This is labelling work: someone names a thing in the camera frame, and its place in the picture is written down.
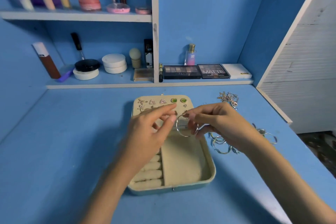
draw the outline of blue tabletop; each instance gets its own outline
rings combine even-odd
[[[238,112],[276,135],[275,146],[336,209],[336,179],[251,85],[48,90],[0,145],[0,223],[74,223],[113,158],[134,99],[187,95],[194,106],[219,92],[239,96]],[[289,223],[244,154],[212,151],[217,175],[202,189],[133,196],[114,223]]]

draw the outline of black eyeshadow palette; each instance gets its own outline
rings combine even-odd
[[[201,79],[197,66],[163,66],[165,79]]]
[[[197,66],[203,79],[225,79],[230,77],[220,64],[198,64]]]

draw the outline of perfume bottle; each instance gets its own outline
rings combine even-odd
[[[193,66],[195,65],[195,44],[189,44],[189,50],[185,53],[184,65]]]

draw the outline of person's right hand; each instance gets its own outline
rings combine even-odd
[[[196,123],[199,127],[208,124],[201,128],[197,134],[215,132],[241,152],[245,152],[251,144],[265,140],[249,122],[226,102],[201,105],[188,110],[183,116],[189,117],[188,128],[192,134],[195,134]]]

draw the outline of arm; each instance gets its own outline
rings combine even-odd
[[[125,144],[92,197],[81,224],[109,224],[121,195],[131,179],[159,151],[176,120],[176,104],[145,110],[132,117]],[[159,127],[155,121],[162,119]]]
[[[228,103],[187,111],[188,127],[205,125],[198,134],[215,132],[245,153],[293,224],[336,223],[336,213],[296,173],[286,159]]]

